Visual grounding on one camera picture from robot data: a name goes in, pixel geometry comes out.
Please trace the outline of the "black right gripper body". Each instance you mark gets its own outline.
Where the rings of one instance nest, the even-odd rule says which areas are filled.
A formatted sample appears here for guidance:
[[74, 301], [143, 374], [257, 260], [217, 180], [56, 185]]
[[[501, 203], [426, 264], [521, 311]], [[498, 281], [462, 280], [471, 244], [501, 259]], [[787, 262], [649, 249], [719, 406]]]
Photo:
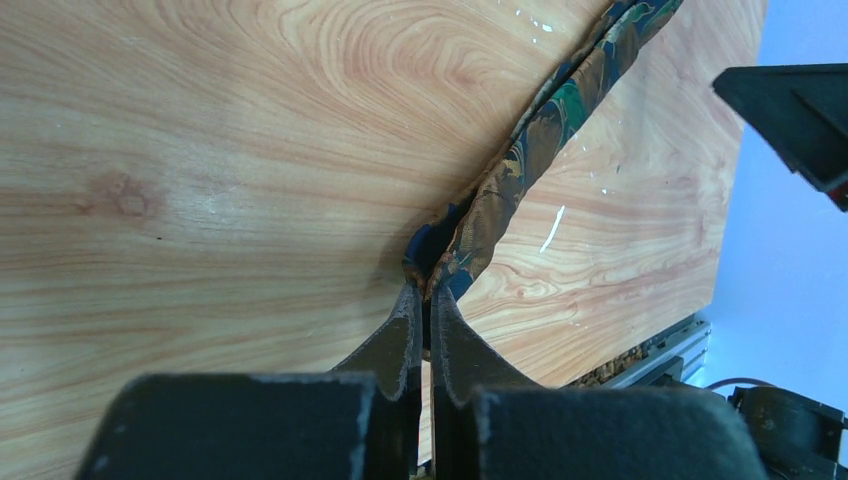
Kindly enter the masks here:
[[787, 168], [847, 210], [847, 65], [731, 67], [713, 91]]

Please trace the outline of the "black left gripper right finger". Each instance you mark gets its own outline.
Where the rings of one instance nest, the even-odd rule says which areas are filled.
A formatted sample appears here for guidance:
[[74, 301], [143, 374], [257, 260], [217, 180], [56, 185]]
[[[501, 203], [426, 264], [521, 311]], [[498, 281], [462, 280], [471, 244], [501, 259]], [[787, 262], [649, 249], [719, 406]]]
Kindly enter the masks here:
[[447, 287], [430, 301], [439, 479], [762, 479], [740, 415], [691, 387], [542, 387], [463, 319]]

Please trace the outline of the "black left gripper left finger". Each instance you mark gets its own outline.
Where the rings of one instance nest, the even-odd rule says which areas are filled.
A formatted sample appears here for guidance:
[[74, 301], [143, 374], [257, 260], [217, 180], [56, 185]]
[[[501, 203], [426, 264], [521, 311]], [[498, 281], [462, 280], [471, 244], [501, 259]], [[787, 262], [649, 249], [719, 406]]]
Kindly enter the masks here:
[[416, 468], [422, 305], [324, 373], [155, 373], [128, 382], [80, 479], [406, 479]]

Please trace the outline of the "dark patterned necktie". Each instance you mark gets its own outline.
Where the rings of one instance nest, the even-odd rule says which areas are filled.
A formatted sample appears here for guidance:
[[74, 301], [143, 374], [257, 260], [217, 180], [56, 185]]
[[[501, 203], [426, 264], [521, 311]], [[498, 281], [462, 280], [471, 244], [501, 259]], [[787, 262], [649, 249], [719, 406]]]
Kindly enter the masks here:
[[488, 267], [527, 191], [584, 125], [678, 1], [613, 1], [545, 81], [482, 172], [410, 239], [402, 262], [423, 301], [460, 298]]

